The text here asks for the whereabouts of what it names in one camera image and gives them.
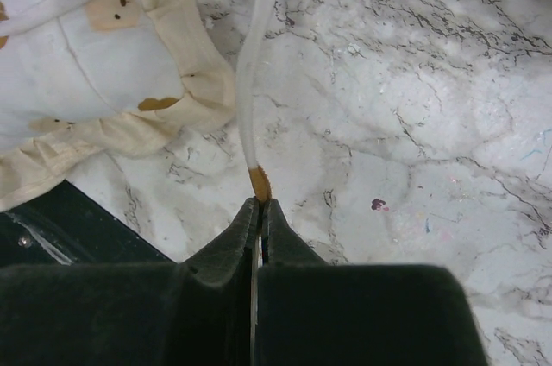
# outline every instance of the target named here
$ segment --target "white marble tile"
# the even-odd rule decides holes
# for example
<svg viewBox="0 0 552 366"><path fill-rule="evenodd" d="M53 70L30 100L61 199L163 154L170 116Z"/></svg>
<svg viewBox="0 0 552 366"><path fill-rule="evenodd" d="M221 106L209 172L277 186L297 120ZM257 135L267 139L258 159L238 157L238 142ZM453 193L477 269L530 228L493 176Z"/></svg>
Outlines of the white marble tile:
<svg viewBox="0 0 552 366"><path fill-rule="evenodd" d="M198 1L235 62L252 0ZM492 364L552 364L552 0L279 0L267 38L259 153L293 228L449 268ZM234 123L71 181L177 261L251 195Z"/></svg>

